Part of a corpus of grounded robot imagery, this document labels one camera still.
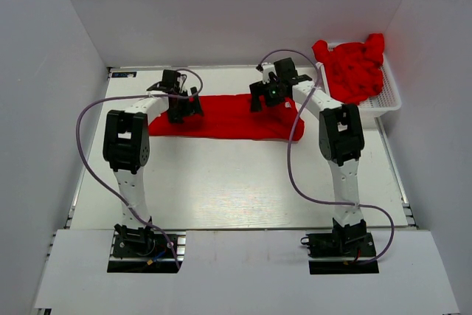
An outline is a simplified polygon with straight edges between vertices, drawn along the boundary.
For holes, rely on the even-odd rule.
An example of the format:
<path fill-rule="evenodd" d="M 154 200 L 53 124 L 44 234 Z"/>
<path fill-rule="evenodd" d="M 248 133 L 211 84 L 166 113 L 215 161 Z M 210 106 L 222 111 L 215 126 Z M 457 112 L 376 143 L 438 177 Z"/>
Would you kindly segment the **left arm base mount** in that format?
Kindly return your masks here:
<path fill-rule="evenodd" d="M 150 227 L 114 226 L 108 273 L 176 274 L 184 260 L 186 234 L 162 233 Z"/>

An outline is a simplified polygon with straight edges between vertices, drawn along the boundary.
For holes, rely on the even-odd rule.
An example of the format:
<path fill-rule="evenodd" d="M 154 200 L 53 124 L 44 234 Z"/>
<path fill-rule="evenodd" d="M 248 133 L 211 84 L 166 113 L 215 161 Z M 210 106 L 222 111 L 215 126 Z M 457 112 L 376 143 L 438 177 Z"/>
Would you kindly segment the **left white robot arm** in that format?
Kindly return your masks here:
<path fill-rule="evenodd" d="M 198 89 L 186 89 L 186 80 L 181 70 L 165 69 L 162 79 L 147 89 L 145 97 L 124 110 L 111 110 L 106 116 L 103 157 L 125 200 L 122 223 L 115 230 L 121 245 L 140 256 L 150 254 L 156 247 L 144 187 L 144 167 L 150 158 L 149 124 L 163 114 L 171 124 L 182 124 L 185 117 L 204 114 Z"/>

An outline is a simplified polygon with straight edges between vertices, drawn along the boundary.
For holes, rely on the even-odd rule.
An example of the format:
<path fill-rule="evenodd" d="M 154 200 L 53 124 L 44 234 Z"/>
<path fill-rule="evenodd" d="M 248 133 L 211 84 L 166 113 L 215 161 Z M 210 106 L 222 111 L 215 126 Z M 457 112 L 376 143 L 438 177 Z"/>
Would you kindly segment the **red t shirt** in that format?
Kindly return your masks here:
<path fill-rule="evenodd" d="M 204 114 L 171 123 L 163 113 L 149 124 L 151 136 L 183 136 L 209 139 L 250 139 L 287 141 L 298 114 L 296 104 L 287 98 L 274 107 L 250 111 L 251 95 L 207 95 L 201 97 Z"/>

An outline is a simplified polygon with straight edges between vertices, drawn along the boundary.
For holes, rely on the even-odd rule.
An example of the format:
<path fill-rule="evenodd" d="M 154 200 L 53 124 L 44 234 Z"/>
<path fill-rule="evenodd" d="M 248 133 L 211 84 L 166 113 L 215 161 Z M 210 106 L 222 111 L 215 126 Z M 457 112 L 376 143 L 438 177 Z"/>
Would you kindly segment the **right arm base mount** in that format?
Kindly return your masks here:
<path fill-rule="evenodd" d="M 378 253 L 370 232 L 312 232 L 301 237 L 311 275 L 377 274 Z"/>

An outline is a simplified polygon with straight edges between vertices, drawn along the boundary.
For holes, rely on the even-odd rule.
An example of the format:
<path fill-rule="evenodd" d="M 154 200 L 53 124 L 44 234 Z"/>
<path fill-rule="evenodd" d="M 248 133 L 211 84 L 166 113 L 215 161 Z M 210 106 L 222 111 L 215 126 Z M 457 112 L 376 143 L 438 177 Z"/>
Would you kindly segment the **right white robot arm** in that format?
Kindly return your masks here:
<path fill-rule="evenodd" d="M 260 63 L 262 79 L 250 85 L 253 112 L 273 108 L 291 99 L 319 122 L 319 149 L 333 180 L 333 228 L 329 233 L 309 234 L 304 244 L 310 256 L 357 257 L 367 237 L 358 192 L 358 163 L 364 149 L 359 110 L 326 94 L 308 75 L 296 70 L 291 58 Z"/>

